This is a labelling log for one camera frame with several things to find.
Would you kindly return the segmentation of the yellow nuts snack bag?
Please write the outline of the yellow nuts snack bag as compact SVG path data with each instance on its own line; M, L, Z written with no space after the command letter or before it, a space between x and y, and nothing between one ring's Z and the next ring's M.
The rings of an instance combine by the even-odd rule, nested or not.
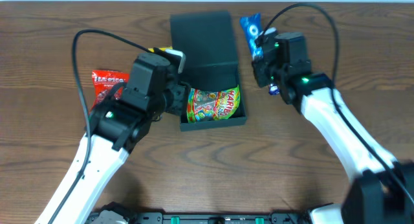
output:
M150 52L155 52L156 50L161 50L161 51L166 51L166 50L170 50L173 49L173 47L150 47L147 48Z

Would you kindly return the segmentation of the blue Oreo cookie pack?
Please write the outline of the blue Oreo cookie pack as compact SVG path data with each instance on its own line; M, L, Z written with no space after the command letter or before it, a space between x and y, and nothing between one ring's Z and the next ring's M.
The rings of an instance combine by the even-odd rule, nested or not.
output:
M245 33L245 39L248 43L248 48L252 55L252 59L254 60L256 58L262 57L263 50L261 47L258 47L256 45L256 39L263 31L261 27L261 14L256 13L251 16L241 17L239 22L241 28L243 29L243 32Z

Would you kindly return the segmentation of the red Maltesers bag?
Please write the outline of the red Maltesers bag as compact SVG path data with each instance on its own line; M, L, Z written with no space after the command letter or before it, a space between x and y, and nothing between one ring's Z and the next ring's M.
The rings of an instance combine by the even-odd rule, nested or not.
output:
M114 85L120 82L128 82L129 74L120 71L93 70L92 82L95 91L95 100L91 109L104 100Z

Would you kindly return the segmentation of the colourful Haribo gummy bag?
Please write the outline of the colourful Haribo gummy bag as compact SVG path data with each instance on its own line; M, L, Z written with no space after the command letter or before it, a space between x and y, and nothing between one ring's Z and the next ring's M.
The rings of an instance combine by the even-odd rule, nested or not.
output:
M229 119L240 104L239 86L224 91L191 88L187 104L189 123Z

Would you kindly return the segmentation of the black gift box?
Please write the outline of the black gift box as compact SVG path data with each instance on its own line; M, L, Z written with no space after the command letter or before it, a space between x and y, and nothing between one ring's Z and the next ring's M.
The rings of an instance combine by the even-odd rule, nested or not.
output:
M186 55L180 79L202 91L241 87L232 19L227 11L170 17L172 47Z

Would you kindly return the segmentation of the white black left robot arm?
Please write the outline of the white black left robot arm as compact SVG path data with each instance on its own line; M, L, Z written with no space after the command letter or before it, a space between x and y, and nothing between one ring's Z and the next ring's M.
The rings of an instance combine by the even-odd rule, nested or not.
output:
M179 50L139 54L126 82L118 82L87 117L75 158L38 223L84 223L115 172L163 113L181 116L189 85L180 81Z

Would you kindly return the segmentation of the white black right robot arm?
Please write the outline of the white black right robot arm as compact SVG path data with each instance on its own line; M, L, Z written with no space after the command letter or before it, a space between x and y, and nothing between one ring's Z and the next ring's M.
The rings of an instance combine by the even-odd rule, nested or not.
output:
M340 204L308 212L308 223L412 223L413 163L397 158L370 136L332 80L313 73L305 37L268 30L252 66L258 86L276 85L283 101L311 122L339 158L351 183Z

